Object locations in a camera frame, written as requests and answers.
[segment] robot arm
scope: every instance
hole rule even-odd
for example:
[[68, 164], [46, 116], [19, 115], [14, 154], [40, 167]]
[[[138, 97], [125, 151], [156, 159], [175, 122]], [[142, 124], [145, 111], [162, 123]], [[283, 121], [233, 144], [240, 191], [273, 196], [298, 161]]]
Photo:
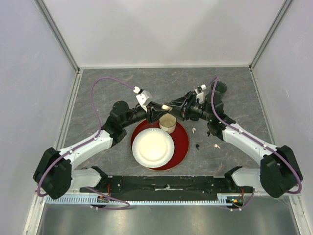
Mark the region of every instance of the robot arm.
[[229, 118], [224, 113], [224, 104], [218, 94], [214, 94], [214, 111], [212, 110], [211, 97], [209, 93], [201, 103], [201, 87], [194, 92], [189, 92], [185, 96], [173, 100], [166, 105], [170, 107], [170, 114], [181, 120], [199, 119], [206, 120], [209, 129], [208, 135], [218, 137], [219, 139], [230, 143], [248, 156], [250, 156], [259, 166], [258, 169], [246, 169], [241, 166], [235, 167], [225, 174], [232, 184], [236, 186], [250, 186], [254, 188], [263, 188], [270, 196], [278, 198], [297, 186], [298, 181], [290, 168], [277, 157], [277, 154], [270, 151], [276, 150], [295, 171], [300, 181], [302, 174], [293, 151], [287, 147], [277, 147], [267, 143], [251, 133], [245, 131], [239, 124]]
[[106, 176], [104, 172], [97, 167], [84, 170], [75, 168], [93, 155], [121, 142], [127, 134], [124, 127], [144, 119], [152, 124], [168, 112], [161, 109], [161, 105], [150, 101], [151, 95], [146, 91], [139, 92], [136, 97], [139, 105], [133, 109], [130, 109], [125, 101], [116, 102], [101, 130], [85, 140], [58, 151], [49, 148], [44, 152], [33, 176], [37, 183], [51, 163], [65, 155], [49, 171], [42, 183], [42, 189], [52, 199], [61, 197], [68, 190], [96, 186], [101, 178]]

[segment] table surface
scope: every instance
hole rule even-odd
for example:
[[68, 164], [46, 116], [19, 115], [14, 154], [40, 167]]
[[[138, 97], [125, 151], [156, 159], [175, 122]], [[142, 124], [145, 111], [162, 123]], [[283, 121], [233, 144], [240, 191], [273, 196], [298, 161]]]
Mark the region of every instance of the table surface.
[[[75, 144], [92, 135], [98, 128], [97, 119], [90, 104], [90, 90], [101, 77], [116, 77], [149, 91], [153, 101], [164, 103], [185, 95], [198, 85], [211, 81], [215, 76], [227, 85], [223, 98], [225, 113], [244, 129], [264, 141], [270, 142], [265, 119], [248, 68], [160, 68], [160, 69], [97, 69], [84, 70], [71, 116], [65, 146]], [[94, 89], [94, 103], [102, 124], [113, 104], [124, 100], [129, 107], [137, 104], [135, 93], [123, 85], [103, 80]], [[82, 163], [78, 168], [98, 166], [108, 175], [215, 175], [244, 166], [255, 168], [257, 164], [238, 148], [207, 137], [206, 122], [180, 122], [189, 135], [190, 147], [185, 159], [173, 169], [151, 171], [141, 166], [132, 156], [130, 138], [136, 124], [126, 128], [127, 136], [118, 145], [102, 151]]]

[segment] white wall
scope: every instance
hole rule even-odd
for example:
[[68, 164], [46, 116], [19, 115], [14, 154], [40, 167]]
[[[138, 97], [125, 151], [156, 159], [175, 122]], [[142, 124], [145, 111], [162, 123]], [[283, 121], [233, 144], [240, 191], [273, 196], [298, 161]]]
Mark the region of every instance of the white wall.
[[75, 73], [33, 0], [0, 1], [0, 234], [22, 234], [33, 173], [55, 145]]
[[45, 0], [82, 67], [248, 65], [284, 0]]
[[255, 68], [278, 145], [290, 146], [313, 219], [313, 1], [296, 0]]

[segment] white plate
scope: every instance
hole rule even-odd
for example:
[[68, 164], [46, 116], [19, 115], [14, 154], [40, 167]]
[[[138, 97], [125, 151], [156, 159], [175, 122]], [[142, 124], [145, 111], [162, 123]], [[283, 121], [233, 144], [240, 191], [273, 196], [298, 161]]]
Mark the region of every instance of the white plate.
[[172, 158], [174, 142], [167, 132], [158, 128], [149, 128], [135, 137], [132, 151], [139, 164], [157, 168], [167, 164]]

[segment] paper cup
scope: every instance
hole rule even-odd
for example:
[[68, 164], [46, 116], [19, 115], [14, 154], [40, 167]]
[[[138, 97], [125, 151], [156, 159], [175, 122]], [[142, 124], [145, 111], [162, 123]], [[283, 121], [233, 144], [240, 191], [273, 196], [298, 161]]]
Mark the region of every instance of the paper cup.
[[165, 114], [159, 119], [160, 129], [171, 134], [176, 128], [176, 117], [170, 114]]

